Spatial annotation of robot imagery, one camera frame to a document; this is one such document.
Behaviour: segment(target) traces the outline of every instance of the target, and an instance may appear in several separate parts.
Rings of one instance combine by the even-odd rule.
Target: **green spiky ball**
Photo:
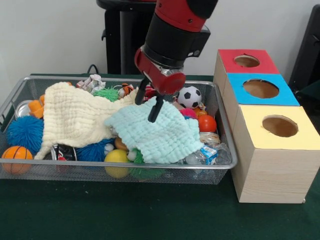
[[[135,164],[143,164],[144,158],[141,154],[141,151],[138,149],[133,149],[136,152],[135,160],[133,161]],[[139,180],[151,180],[160,177],[165,173],[165,169],[163,168],[139,168],[139,167],[131,167],[129,172],[131,176],[139,179]]]
[[[119,99],[118,91],[114,88],[104,88],[96,91],[93,95],[103,97],[110,100],[111,102],[117,101]]]

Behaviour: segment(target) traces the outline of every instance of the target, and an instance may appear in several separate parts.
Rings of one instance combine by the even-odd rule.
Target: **shape sorter box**
[[[303,107],[240,105],[231,170],[241,203],[302,203],[320,167],[320,136]]]
[[[279,71],[265,50],[219,49],[213,81],[222,96],[227,74],[279,74]]]
[[[232,131],[239,104],[300,106],[280,74],[228,73],[222,99]]]

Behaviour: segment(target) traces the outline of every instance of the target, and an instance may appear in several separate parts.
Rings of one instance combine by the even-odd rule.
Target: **can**
[[[77,161],[77,154],[74,147],[55,144],[51,148],[51,156],[54,161]],[[65,173],[71,166],[57,165],[56,170],[59,173]]]
[[[214,132],[200,132],[200,142],[215,147],[220,144],[220,137]]]
[[[32,100],[26,100],[18,104],[14,112],[15,119],[24,117],[24,116],[30,116],[30,109],[28,107],[28,104],[31,102]]]

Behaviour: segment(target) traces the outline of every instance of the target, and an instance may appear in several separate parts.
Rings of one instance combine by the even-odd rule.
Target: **crumpled paper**
[[[76,87],[94,94],[95,92],[104,89],[106,87],[106,83],[101,80],[100,75],[92,74],[87,80],[79,81],[76,84]]]

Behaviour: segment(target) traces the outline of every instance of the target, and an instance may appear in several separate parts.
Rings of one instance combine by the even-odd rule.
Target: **red box top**
[[[266,50],[219,49],[228,74],[279,74]]]

